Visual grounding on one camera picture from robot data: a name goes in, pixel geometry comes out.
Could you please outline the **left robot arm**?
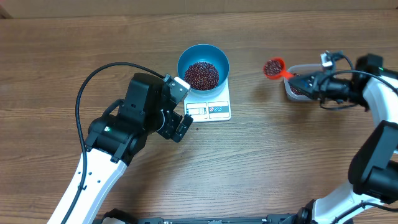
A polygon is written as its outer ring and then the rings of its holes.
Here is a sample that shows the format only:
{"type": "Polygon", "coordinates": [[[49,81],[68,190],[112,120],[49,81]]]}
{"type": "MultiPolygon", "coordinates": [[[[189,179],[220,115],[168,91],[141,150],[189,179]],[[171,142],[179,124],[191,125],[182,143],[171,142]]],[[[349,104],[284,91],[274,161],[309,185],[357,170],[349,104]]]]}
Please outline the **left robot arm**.
{"type": "Polygon", "coordinates": [[[107,194],[149,135],[180,142],[193,122],[175,107],[190,85],[179,77],[135,73],[125,98],[91,122],[75,174],[49,223],[92,223],[107,194]]]}

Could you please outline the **clear plastic container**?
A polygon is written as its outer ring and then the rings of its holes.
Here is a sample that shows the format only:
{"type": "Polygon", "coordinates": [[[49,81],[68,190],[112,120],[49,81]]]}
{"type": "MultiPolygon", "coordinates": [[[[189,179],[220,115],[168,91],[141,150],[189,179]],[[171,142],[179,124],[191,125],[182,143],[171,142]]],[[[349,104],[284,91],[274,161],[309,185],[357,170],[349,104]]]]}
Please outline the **clear plastic container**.
{"type": "MultiPolygon", "coordinates": [[[[313,73],[317,71],[322,71],[321,64],[302,64],[302,65],[294,65],[287,70],[289,73],[298,73],[298,74],[306,74],[313,73]]],[[[287,79],[284,79],[284,86],[287,98],[291,101],[311,101],[310,98],[305,95],[298,95],[290,88],[287,79]]]]}

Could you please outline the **red beans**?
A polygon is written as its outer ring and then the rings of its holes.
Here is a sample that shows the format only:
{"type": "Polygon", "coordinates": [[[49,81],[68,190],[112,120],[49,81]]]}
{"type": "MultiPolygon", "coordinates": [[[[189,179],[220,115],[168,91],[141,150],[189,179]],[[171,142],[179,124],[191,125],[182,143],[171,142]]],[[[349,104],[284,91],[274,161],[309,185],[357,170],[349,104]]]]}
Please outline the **red beans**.
{"type": "Polygon", "coordinates": [[[218,86],[219,72],[211,63],[197,62],[188,67],[184,80],[194,90],[212,90],[218,86]]]}

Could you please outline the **white digital kitchen scale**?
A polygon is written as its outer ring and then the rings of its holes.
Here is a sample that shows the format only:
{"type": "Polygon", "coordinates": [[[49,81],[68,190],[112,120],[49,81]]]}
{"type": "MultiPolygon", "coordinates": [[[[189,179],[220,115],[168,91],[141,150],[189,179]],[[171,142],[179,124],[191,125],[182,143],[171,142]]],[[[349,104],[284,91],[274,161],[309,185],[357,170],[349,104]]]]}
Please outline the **white digital kitchen scale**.
{"type": "Polygon", "coordinates": [[[184,99],[184,113],[190,115],[194,123],[229,121],[231,102],[228,79],[212,90],[192,89],[184,99]]]}

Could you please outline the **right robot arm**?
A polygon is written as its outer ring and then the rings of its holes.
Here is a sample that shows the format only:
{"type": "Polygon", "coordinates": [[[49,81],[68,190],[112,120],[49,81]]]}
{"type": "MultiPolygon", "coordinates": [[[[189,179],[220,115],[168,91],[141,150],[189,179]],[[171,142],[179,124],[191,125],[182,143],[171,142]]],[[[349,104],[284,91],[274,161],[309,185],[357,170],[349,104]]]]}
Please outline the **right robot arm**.
{"type": "Polygon", "coordinates": [[[352,223],[369,208],[396,212],[397,201],[397,72],[383,67],[383,58],[367,54],[351,63],[351,79],[341,79],[335,62],[342,54],[322,54],[322,70],[298,77],[287,75],[290,86],[312,100],[347,101],[371,112],[374,131],[353,157],[348,180],[326,197],[312,200],[280,223],[352,223]]]}

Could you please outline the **blue bowl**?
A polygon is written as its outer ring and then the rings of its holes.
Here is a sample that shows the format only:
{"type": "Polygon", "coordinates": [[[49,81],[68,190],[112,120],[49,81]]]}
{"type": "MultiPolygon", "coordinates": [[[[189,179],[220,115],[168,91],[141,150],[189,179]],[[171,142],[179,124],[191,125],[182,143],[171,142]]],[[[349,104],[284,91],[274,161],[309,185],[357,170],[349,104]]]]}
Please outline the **blue bowl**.
{"type": "Polygon", "coordinates": [[[219,72],[218,86],[228,79],[230,66],[226,54],[218,47],[210,44],[197,44],[185,50],[177,62],[178,76],[184,80],[188,67],[197,62],[208,62],[216,67],[219,72]]]}

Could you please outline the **red measuring scoop blue handle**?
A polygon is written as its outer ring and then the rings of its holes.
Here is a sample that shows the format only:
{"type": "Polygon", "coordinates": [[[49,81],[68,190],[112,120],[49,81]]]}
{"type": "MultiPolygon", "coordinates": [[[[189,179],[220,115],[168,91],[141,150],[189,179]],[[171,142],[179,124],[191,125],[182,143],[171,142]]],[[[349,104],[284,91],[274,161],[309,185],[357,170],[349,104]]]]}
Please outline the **red measuring scoop blue handle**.
{"type": "Polygon", "coordinates": [[[278,80],[280,78],[290,79],[294,75],[285,68],[285,62],[282,58],[269,59],[263,66],[263,72],[268,79],[278,80]]]}

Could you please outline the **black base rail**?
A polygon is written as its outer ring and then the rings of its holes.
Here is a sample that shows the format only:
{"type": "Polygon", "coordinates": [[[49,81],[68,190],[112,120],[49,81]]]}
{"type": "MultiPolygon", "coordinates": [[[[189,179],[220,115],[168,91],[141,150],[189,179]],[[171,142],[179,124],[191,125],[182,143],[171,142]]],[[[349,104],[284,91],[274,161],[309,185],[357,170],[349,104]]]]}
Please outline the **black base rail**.
{"type": "Polygon", "coordinates": [[[310,221],[309,215],[270,214],[266,217],[234,217],[234,218],[135,218],[116,208],[106,212],[102,218],[96,218],[92,224],[294,224],[316,223],[310,221]]]}

